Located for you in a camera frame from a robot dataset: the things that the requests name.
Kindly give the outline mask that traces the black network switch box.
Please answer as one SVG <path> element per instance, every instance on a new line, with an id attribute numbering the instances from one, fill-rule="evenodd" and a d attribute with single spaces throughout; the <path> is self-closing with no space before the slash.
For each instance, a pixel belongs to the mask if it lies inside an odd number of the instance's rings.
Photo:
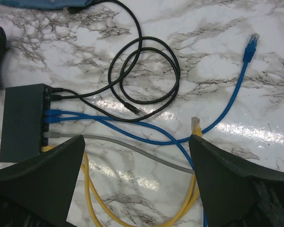
<path id="1" fill-rule="evenodd" d="M 17 163 L 37 156 L 48 144 L 44 112 L 50 109 L 52 88 L 33 84 L 5 89 L 0 162 Z"/>

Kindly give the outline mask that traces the blue ethernet cable long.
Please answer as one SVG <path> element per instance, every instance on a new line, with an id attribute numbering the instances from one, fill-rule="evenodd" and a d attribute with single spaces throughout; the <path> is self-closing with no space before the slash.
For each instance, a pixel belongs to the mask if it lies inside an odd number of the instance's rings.
<path id="1" fill-rule="evenodd" d="M 199 130 L 202 134 L 207 133 L 208 131 L 210 131 L 211 129 L 213 129 L 216 125 L 218 125 L 222 119 L 227 115 L 227 113 L 229 112 L 229 110 L 231 109 L 237 94 L 240 90 L 241 84 L 243 82 L 244 76 L 245 76 L 245 72 L 246 69 L 248 67 L 248 64 L 251 62 L 255 52 L 256 52 L 256 48 L 257 48 L 257 42 L 259 39 L 259 34 L 255 33 L 252 34 L 250 37 L 250 40 L 247 44 L 247 47 L 245 48 L 244 51 L 244 55 L 243 55 L 243 65 L 242 65 L 242 69 L 239 75 L 239 79 L 237 82 L 237 85 L 231 95 L 231 98 L 228 102 L 228 104 L 226 105 L 225 109 L 223 110 L 223 112 L 221 113 L 221 115 L 212 123 L 210 124 L 208 127 L 206 127 L 203 130 Z M 144 139 L 142 137 L 139 136 L 135 136 L 129 132 L 126 132 L 116 126 L 113 126 L 112 124 L 108 123 L 108 121 L 113 121 L 113 118 L 110 117 L 106 117 L 106 116 L 91 116 L 91 115 L 87 115 L 87 114 L 83 114 L 83 113 L 76 113 L 76 112 L 71 112 L 71 111 L 62 111 L 62 110 L 48 110 L 45 112 L 45 122 L 46 123 L 58 123 L 58 122 L 63 122 L 63 121 L 74 121 L 74 120 L 96 120 L 102 124 L 104 124 L 105 126 L 125 135 L 128 136 L 134 140 L 138 140 L 141 142 L 145 142 L 148 144 L 152 144 L 152 145 L 160 145 L 160 146 L 167 146 L 167 145 L 173 145 L 173 144 L 182 144 L 185 142 L 189 141 L 189 137 L 183 138 L 183 139 L 175 139 L 173 136 L 171 136 L 169 133 L 167 133 L 165 130 L 163 130 L 160 127 L 157 127 L 155 125 L 149 124 L 149 123 L 145 123 L 145 122 L 135 122 L 136 125 L 139 126 L 144 126 L 146 128 L 150 128 L 150 129 L 154 129 L 160 133 L 162 133 L 163 135 L 167 136 L 170 140 L 169 141 L 157 141 L 157 140 L 148 140 L 148 139 Z"/>

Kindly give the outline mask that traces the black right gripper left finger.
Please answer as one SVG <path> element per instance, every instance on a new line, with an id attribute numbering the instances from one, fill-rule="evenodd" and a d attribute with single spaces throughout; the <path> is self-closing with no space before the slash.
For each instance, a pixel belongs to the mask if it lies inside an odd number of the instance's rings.
<path id="1" fill-rule="evenodd" d="M 0 169 L 0 227 L 71 227 L 66 219 L 84 149 L 79 135 Z"/>

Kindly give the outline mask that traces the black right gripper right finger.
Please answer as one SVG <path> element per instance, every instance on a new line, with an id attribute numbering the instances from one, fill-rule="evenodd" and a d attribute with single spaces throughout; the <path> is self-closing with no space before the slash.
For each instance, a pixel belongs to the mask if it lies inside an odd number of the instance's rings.
<path id="1" fill-rule="evenodd" d="M 191 135 L 189 149 L 210 227 L 284 227 L 284 172 Z"/>

